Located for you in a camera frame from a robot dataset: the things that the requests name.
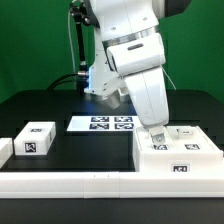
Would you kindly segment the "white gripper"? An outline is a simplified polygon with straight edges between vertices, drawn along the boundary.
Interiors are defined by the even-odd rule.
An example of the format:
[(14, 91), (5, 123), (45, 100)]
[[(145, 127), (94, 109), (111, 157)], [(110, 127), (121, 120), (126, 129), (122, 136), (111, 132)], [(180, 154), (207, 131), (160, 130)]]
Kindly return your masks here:
[(150, 128), (154, 144), (163, 144), (162, 125), (169, 121), (169, 110), (162, 68), (127, 76), (124, 81), (140, 123)]

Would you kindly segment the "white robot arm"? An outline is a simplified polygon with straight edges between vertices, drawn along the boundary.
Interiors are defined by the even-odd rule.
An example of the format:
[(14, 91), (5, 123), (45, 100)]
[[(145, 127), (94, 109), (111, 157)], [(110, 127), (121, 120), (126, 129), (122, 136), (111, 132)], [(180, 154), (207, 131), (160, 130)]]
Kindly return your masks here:
[(142, 126), (155, 144), (165, 142), (169, 111), (159, 20), (184, 12), (192, 0), (84, 0), (95, 41), (110, 71), (125, 84)]

